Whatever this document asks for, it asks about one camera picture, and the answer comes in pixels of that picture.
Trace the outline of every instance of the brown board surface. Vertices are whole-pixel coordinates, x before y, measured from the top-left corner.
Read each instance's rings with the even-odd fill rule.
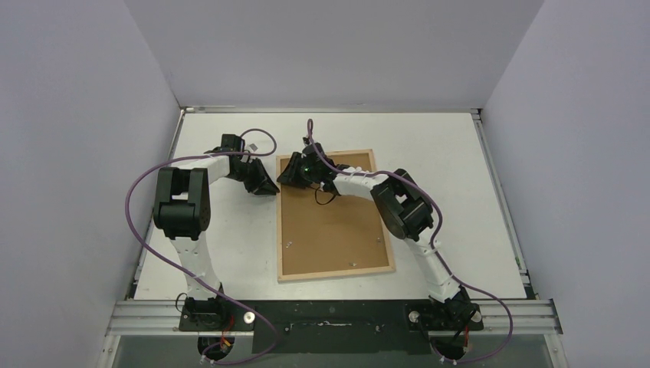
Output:
[[[327,154],[335,163],[374,171],[373,151]],[[290,156],[277,158],[277,175]],[[281,186],[277,199],[278,280],[331,278],[394,271],[388,232],[375,204],[352,196],[319,205],[313,189]],[[316,192],[319,202],[331,194]]]

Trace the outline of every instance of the light wood border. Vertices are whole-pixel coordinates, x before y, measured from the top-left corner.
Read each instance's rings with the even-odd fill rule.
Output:
[[[377,171],[375,164],[375,153],[372,149],[354,149],[349,151],[332,151],[327,152],[328,157],[336,157],[343,155],[354,155],[359,153],[367,153],[370,158],[370,171]],[[280,160],[290,159],[291,155],[278,155],[275,158],[275,177],[280,176]],[[356,274],[377,274],[395,271],[395,259],[392,253],[392,246],[390,241],[390,233],[382,222],[382,233],[384,235],[384,245],[386,247],[386,257],[388,258],[388,265],[382,267],[359,268],[353,270],[341,271],[325,271],[325,272],[311,272],[308,274],[284,274],[282,267],[282,186],[278,186],[281,190],[276,195],[275,208],[277,211],[277,280],[278,281],[299,281],[310,280],[315,278],[339,278],[344,276],[353,276]]]

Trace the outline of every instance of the gray wall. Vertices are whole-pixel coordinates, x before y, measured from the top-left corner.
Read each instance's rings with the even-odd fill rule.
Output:
[[[483,118],[572,367],[648,366],[650,2],[546,0]]]
[[[5,0],[0,50],[0,366],[94,366],[178,106],[121,0]]]
[[[181,105],[482,107],[543,0],[126,0]]]

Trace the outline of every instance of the table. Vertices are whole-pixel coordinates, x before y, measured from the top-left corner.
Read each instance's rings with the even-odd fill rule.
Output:
[[[188,113],[174,157],[218,146],[222,133],[251,127],[275,136],[277,155],[304,147],[307,119],[327,150],[373,149],[379,169],[406,169],[439,204],[444,215],[438,239],[460,279],[503,298],[525,298],[501,208],[469,113]],[[247,143],[267,152],[272,142],[250,133]],[[275,157],[261,158],[275,175]],[[246,193],[240,182],[221,179],[210,187],[212,221],[208,248],[226,294],[245,300],[425,298],[420,270],[407,247],[392,238],[396,271],[319,281],[277,282],[275,197]],[[157,228],[150,244],[178,261]],[[186,289],[182,274],[147,255],[135,299],[173,300]],[[485,298],[470,291],[472,298]]]

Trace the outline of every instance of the black cable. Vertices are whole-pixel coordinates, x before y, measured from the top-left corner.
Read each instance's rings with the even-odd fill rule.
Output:
[[[176,301],[174,301],[174,307],[176,307],[176,310],[182,313],[182,310],[179,309],[179,300],[181,298],[181,295],[185,295],[185,299],[187,299],[187,293],[181,293],[176,297]]]
[[[329,201],[327,201],[325,203],[322,203],[322,202],[318,202],[317,193],[318,193],[318,189],[315,189],[314,190],[314,201],[316,201],[316,203],[318,203],[319,205],[329,205],[338,196],[336,194],[332,194],[332,198],[330,198]]]

